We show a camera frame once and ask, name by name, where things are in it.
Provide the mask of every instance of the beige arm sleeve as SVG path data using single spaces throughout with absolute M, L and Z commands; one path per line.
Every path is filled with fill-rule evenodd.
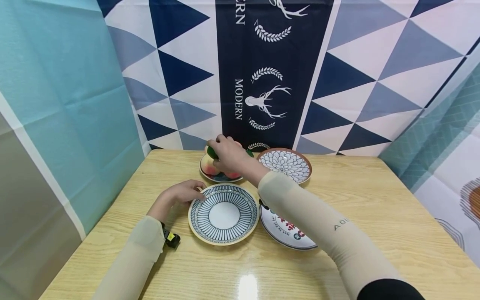
M 365 233 L 287 176 L 269 172 L 260 181 L 258 192 L 267 206 L 295 224 L 334 260 L 351 299 L 377 279 L 401 280 Z
M 93 300 L 138 299 L 153 264 L 162 253 L 162 224 L 145 216 L 133 229 L 127 244 L 113 262 Z

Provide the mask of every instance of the wood grain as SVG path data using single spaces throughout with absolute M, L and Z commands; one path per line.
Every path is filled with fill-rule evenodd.
M 202 155 L 152 151 L 41 299 L 90 299 L 157 195 L 179 181 L 205 181 L 198 170 Z M 313 174 L 302 186 L 364 230 L 426 299 L 478 299 L 480 270 L 385 163 L 374 157 L 307 158 Z M 239 184 L 258 199 L 251 184 Z M 335 264 L 321 250 L 288 249 L 260 223 L 238 244 L 211 246 L 190 231 L 187 212 L 187 207 L 172 210 L 168 226 L 182 242 L 176 251 L 165 248 L 144 300 L 348 299 Z

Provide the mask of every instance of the green lime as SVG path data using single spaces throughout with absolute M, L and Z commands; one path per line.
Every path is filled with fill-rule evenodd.
M 215 150 L 210 146 L 207 148 L 207 154 L 213 159 L 218 159 L 218 155 L 215 153 Z

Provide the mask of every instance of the person's right hand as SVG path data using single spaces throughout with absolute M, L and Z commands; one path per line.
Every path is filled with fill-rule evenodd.
M 225 137 L 221 134 L 216 137 L 216 141 L 209 140 L 207 145 L 212 147 L 218 155 L 218 159 L 213 161 L 213 165 L 224 173 L 242 174 L 248 163 L 255 160 L 230 136 Z

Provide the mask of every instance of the black sleeve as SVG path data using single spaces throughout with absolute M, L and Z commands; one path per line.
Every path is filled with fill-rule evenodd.
M 379 279 L 364 286 L 357 300 L 425 300 L 425 298 L 404 281 Z

